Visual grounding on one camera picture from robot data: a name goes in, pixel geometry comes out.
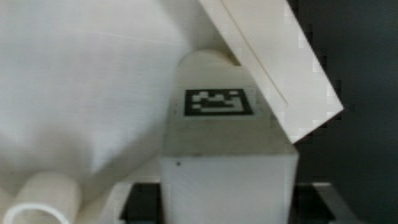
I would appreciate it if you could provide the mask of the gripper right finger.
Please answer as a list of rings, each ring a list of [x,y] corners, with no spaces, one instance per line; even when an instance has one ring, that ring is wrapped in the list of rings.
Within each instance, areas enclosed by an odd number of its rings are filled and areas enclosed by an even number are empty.
[[[296,185],[290,224],[365,224],[329,182]]]

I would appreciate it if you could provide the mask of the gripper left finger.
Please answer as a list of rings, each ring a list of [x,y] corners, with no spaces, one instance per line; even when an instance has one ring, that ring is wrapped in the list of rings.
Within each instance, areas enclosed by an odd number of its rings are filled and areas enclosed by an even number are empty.
[[[160,184],[118,183],[88,224],[164,224]]]

